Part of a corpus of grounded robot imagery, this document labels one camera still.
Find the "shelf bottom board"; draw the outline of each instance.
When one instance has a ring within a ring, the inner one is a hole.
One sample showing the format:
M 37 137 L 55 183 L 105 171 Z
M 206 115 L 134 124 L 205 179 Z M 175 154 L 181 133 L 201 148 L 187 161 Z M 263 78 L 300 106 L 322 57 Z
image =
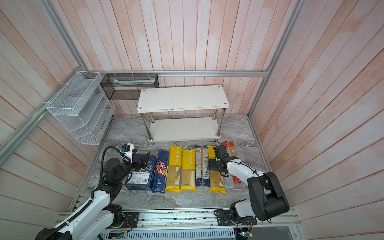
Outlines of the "shelf bottom board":
M 217 120 L 212 117 L 159 119 L 151 123 L 153 140 L 150 142 L 219 139 L 217 126 Z

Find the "dark blue package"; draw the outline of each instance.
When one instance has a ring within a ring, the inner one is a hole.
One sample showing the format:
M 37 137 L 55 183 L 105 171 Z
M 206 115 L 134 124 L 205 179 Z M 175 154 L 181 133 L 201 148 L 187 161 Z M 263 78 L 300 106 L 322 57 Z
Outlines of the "dark blue package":
M 159 150 L 152 192 L 164 192 L 169 162 L 169 150 Z
M 134 162 L 140 162 L 140 158 L 143 158 L 144 154 L 136 154 L 133 156 Z M 155 177 L 155 163 L 157 158 L 155 155 L 150 155 L 147 163 L 147 167 L 143 170 L 133 169 L 131 174 L 127 176 L 127 180 L 131 178 L 125 186 L 128 190 L 152 190 L 153 179 Z

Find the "black mesh basket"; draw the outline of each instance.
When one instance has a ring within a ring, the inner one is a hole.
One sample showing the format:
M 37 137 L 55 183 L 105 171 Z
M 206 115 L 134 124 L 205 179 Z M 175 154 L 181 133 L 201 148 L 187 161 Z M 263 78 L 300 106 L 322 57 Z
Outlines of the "black mesh basket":
M 108 73 L 100 83 L 109 100 L 139 100 L 143 88 L 158 88 L 157 74 Z

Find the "yellow pasta package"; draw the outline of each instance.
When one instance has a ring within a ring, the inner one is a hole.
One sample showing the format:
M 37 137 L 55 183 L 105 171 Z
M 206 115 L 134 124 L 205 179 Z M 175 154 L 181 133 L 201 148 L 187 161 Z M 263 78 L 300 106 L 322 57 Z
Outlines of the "yellow pasta package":
M 165 191 L 181 192 L 180 174 L 183 146 L 169 146 L 169 148 L 169 164 Z
M 214 151 L 215 146 L 208 146 L 208 158 L 209 159 L 215 159 L 215 151 Z M 209 171 L 209 185 L 210 189 L 209 192 L 222 192 L 225 194 L 225 188 L 224 188 L 224 179 L 220 175 L 219 171 Z
M 195 151 L 196 149 L 183 150 L 181 190 L 196 191 Z

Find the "shelf top board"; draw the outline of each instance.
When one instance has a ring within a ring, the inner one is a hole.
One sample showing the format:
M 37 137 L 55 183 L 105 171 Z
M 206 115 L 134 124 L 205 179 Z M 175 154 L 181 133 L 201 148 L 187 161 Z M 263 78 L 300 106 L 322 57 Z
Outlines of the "shelf top board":
M 139 113 L 228 108 L 223 86 L 192 86 L 142 89 Z

